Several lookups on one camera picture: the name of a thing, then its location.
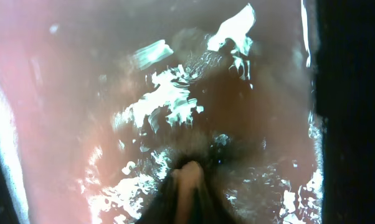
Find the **green sponge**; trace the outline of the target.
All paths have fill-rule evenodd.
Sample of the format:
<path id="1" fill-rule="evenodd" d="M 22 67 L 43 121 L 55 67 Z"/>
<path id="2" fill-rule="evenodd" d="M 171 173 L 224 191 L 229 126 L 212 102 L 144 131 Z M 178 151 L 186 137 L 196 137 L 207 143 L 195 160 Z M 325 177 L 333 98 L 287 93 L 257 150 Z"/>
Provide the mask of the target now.
<path id="1" fill-rule="evenodd" d="M 202 223 L 203 211 L 199 190 L 203 183 L 202 167 L 189 161 L 180 169 L 172 171 L 176 187 L 175 224 Z"/>

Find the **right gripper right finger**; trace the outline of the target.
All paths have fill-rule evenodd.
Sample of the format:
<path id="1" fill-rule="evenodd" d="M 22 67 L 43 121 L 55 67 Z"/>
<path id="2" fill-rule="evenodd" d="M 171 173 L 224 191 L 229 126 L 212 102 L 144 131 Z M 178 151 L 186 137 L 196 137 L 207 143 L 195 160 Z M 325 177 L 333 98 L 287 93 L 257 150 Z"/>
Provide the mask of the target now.
<path id="1" fill-rule="evenodd" d="M 204 176 L 195 188 L 195 224 L 236 224 Z"/>

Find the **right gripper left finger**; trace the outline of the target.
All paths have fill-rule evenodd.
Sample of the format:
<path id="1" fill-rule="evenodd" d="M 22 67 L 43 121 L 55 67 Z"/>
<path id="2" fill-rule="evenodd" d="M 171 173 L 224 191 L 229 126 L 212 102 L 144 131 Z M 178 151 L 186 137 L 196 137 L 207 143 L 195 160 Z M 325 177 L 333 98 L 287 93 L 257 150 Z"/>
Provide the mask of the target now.
<path id="1" fill-rule="evenodd" d="M 183 223 L 183 195 L 180 180 L 181 169 L 170 172 L 136 224 Z"/>

